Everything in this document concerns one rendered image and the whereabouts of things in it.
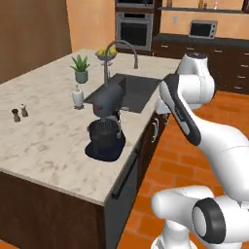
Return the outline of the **grey curved tap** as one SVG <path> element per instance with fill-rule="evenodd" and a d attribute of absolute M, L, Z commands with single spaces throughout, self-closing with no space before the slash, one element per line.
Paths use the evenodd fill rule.
<path fill-rule="evenodd" d="M 135 48 L 128 42 L 125 40 L 117 40 L 117 41 L 113 41 L 111 42 L 105 51 L 105 56 L 108 54 L 108 51 L 110 50 L 110 48 L 115 45 L 115 44 L 125 44 L 127 46 L 129 46 L 131 48 L 131 50 L 133 51 L 134 54 L 134 69 L 138 69 L 138 56 L 137 56 L 137 52 L 135 50 Z M 107 87 L 108 86 L 108 81 L 109 81 L 109 76 L 108 76 L 108 67 L 107 67 L 107 61 L 104 61 L 104 86 Z"/>

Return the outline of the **dark cupboard run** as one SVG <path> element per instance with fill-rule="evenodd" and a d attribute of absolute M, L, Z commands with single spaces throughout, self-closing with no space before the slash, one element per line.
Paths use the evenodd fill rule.
<path fill-rule="evenodd" d="M 154 56 L 177 59 L 185 53 L 204 54 L 218 90 L 249 94 L 249 40 L 160 33 L 153 38 L 152 49 Z"/>

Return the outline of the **silver wall oven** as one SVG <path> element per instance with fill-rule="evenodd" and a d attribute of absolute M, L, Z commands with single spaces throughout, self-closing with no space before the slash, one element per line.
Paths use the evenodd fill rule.
<path fill-rule="evenodd" d="M 129 42 L 136 50 L 150 51 L 154 15 L 116 12 L 116 39 Z"/>

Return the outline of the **dark wood cupboard door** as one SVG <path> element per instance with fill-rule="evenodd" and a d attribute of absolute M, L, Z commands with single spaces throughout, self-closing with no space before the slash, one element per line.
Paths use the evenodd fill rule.
<path fill-rule="evenodd" d="M 157 140 L 154 143 L 152 143 L 151 141 L 154 135 L 154 126 L 153 126 L 154 118 L 159 119 L 160 127 L 159 127 L 159 134 L 158 134 Z M 138 167 L 137 167 L 137 189 L 140 189 L 145 173 L 147 172 L 148 166 L 151 162 L 151 159 L 160 141 L 160 136 L 166 126 L 167 119 L 168 119 L 167 115 L 159 115 L 156 112 L 154 112 L 142 134 L 142 137 L 139 141 L 139 157 L 138 157 Z"/>

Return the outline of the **silver toaster oven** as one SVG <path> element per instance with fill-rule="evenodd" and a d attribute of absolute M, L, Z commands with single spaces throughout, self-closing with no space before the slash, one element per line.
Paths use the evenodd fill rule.
<path fill-rule="evenodd" d="M 217 20 L 193 19 L 190 23 L 189 36 L 191 38 L 213 40 L 216 36 L 217 26 Z"/>

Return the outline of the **dark wall shelf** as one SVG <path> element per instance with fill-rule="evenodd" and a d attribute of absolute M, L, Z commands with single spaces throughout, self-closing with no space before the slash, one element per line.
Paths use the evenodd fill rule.
<path fill-rule="evenodd" d="M 160 11 L 176 11 L 176 12 L 199 12 L 199 13 L 221 13 L 221 14 L 242 14 L 249 15 L 249 12 L 239 10 L 223 10 L 223 9 L 198 9 L 198 8 L 178 8 L 178 7 L 159 7 Z"/>

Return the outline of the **silver built-in microwave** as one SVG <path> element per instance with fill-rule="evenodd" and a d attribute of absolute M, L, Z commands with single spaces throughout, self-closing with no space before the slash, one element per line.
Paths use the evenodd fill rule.
<path fill-rule="evenodd" d="M 116 0 L 117 7 L 153 9 L 155 0 Z"/>

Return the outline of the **green plant in pot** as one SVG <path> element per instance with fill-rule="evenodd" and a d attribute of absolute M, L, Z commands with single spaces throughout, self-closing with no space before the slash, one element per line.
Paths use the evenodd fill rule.
<path fill-rule="evenodd" d="M 71 68 L 75 71 L 75 80 L 79 84 L 84 84 L 89 78 L 89 63 L 88 58 L 81 57 L 79 54 L 76 57 L 73 57 L 74 64 L 71 65 Z"/>

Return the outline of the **grey fruit bowl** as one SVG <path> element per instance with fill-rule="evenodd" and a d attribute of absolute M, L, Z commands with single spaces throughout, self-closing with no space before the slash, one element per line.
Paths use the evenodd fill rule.
<path fill-rule="evenodd" d="M 113 64 L 112 60 L 116 57 L 115 54 L 107 54 L 106 56 L 104 54 L 99 54 L 98 52 L 95 53 L 96 57 L 101 61 L 101 65 L 104 66 L 104 61 L 107 61 L 107 67 L 111 66 Z"/>

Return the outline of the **dark dishwasher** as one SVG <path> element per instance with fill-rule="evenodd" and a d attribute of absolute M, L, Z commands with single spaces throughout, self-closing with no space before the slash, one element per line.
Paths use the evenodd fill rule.
<path fill-rule="evenodd" d="M 115 184 L 113 191 L 116 191 L 119 188 L 134 158 L 137 158 L 137 162 L 128 177 L 120 197 L 118 199 L 113 199 L 111 193 L 105 203 L 104 218 L 106 249 L 117 249 L 120 237 L 123 233 L 126 221 L 136 197 L 138 166 L 138 155 L 136 152 L 133 152 L 126 162 L 124 171 Z"/>

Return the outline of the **dark grey stand mixer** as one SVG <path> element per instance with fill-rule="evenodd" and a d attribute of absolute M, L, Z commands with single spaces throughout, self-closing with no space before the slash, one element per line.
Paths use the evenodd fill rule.
<path fill-rule="evenodd" d="M 93 114 L 98 117 L 89 124 L 90 142 L 85 153 L 92 159 L 115 161 L 125 146 L 125 135 L 120 122 L 124 91 L 120 85 L 105 87 L 92 100 Z"/>

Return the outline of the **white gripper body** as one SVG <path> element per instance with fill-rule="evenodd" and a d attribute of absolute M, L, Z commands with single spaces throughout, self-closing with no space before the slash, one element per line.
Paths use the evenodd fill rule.
<path fill-rule="evenodd" d="M 155 111 L 159 115 L 165 115 L 170 113 L 170 109 L 167 107 L 167 105 L 160 97 L 157 100 Z"/>

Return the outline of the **dark wood island cabinet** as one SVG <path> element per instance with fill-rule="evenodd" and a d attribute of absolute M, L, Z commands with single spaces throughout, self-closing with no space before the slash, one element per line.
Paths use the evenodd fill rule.
<path fill-rule="evenodd" d="M 106 249 L 103 208 L 0 172 L 0 239 L 19 249 Z"/>

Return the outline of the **dark sink basin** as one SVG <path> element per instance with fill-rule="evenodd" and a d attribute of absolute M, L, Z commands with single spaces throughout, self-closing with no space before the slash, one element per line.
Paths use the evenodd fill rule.
<path fill-rule="evenodd" d="M 115 74 L 108 81 L 108 87 L 119 85 L 123 90 L 121 110 L 140 114 L 157 89 L 160 79 Z"/>

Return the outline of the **white soap dispenser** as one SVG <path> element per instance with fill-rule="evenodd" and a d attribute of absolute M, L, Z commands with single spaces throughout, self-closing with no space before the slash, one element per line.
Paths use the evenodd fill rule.
<path fill-rule="evenodd" d="M 72 91 L 72 99 L 76 109 L 82 109 L 84 107 L 84 93 L 80 90 L 78 85 L 76 85 Z"/>

